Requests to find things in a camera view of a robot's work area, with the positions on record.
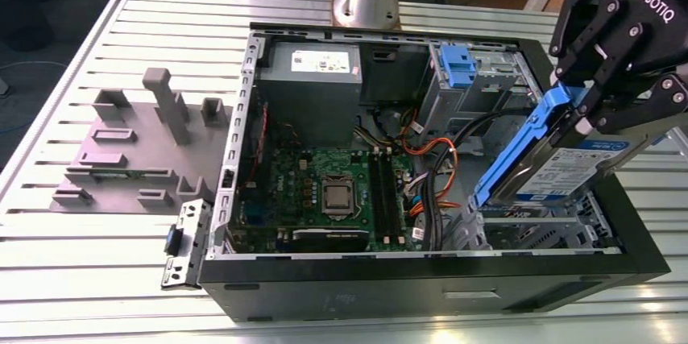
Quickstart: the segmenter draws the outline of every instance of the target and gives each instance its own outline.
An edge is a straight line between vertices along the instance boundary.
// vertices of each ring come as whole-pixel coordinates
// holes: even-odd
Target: sticker
[[[584,140],[577,148],[559,148],[516,192],[516,197],[521,201],[565,198],[595,176],[597,165],[628,146],[625,141]]]
[[[413,230],[411,231],[411,239],[417,239],[419,241],[421,241],[424,234],[425,234],[424,230],[420,229],[419,227],[415,227]]]
[[[309,52],[291,54],[291,70],[308,73],[349,73],[348,52]]]
[[[411,126],[411,129],[420,135],[423,133],[423,125],[420,125],[415,120],[408,124]]]

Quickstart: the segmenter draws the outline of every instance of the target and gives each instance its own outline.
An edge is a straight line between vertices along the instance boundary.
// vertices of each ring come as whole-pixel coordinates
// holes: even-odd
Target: aluminum extrusion table
[[[235,324],[204,291],[161,292],[176,214],[51,213],[97,91],[151,101],[165,67],[184,100],[232,105],[251,21],[329,24],[329,0],[109,0],[0,176],[0,341],[688,342],[688,163],[683,132],[619,171],[672,273],[536,315]],[[556,15],[401,4],[403,29],[547,44]]]

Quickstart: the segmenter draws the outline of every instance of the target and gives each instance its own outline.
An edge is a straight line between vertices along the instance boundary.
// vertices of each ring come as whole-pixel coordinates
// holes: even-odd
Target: hard drive label
[[[595,176],[597,165],[629,146],[625,141],[585,140],[577,148],[559,148],[516,196],[521,201],[567,197]]]

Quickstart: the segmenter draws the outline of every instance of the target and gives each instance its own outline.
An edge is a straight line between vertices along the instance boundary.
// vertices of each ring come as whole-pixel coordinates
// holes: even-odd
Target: metal bracket
[[[203,200],[181,205],[180,216],[169,228],[164,252],[168,254],[160,287],[163,290],[200,289],[197,277],[201,269],[208,225],[213,209]]]

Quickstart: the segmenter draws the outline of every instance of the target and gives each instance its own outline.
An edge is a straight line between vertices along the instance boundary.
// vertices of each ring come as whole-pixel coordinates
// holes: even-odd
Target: blue cable
[[[25,126],[29,126],[32,122],[33,122],[33,120],[28,121],[27,123],[19,125],[19,126],[15,126],[13,128],[0,129],[0,135],[8,133],[11,131],[16,131],[17,129],[24,128]]]

